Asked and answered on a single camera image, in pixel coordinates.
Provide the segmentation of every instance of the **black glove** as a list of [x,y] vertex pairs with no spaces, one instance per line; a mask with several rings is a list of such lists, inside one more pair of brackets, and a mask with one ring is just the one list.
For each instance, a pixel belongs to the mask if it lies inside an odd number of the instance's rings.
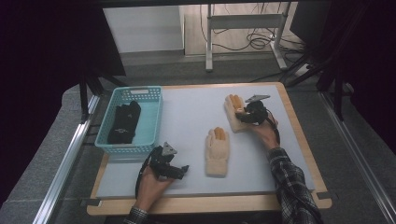
[[132,101],[129,105],[118,105],[107,142],[109,144],[131,144],[139,121],[140,111],[140,105],[136,101]]

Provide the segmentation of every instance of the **blue plastic basket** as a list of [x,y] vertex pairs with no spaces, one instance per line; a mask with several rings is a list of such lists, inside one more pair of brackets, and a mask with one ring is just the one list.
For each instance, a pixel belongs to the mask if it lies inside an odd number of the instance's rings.
[[[109,144],[108,133],[114,123],[117,105],[128,105],[132,100],[141,107],[140,118],[131,144]],[[95,145],[108,154],[148,155],[157,146],[163,109],[162,88],[159,86],[116,88],[111,95]]]

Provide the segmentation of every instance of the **plaid sleeve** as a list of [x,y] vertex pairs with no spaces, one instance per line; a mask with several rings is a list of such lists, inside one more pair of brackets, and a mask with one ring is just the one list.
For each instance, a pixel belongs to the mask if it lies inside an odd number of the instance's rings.
[[305,185],[303,170],[291,162],[281,147],[269,150],[268,159],[276,180],[283,223],[317,223],[320,212]]
[[148,220],[148,213],[142,209],[133,207],[128,217],[123,221],[124,224],[145,224]]

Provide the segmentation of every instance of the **black strap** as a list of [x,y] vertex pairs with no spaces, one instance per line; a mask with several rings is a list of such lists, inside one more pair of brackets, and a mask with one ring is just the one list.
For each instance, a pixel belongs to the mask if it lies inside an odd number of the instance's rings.
[[274,130],[274,132],[275,132],[276,141],[277,141],[278,144],[280,144],[279,130],[278,130],[277,127],[276,127],[275,121],[274,121],[274,120],[271,120],[271,119],[269,118],[269,116],[267,116],[267,118],[265,118],[265,120],[267,120],[268,123],[270,123],[271,127],[273,128],[273,130]]
[[136,199],[137,199],[137,194],[139,193],[139,186],[140,186],[140,181],[142,180],[143,172],[145,172],[145,169],[149,164],[149,159],[151,158],[153,151],[154,151],[154,149],[148,154],[148,157],[143,162],[142,167],[140,168],[140,171],[139,171],[139,175],[137,176],[136,185],[134,186],[134,197]]

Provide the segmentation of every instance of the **wall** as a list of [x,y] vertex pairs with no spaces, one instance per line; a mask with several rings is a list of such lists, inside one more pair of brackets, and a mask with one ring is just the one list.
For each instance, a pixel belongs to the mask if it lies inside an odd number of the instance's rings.
[[119,53],[184,49],[179,6],[105,8]]

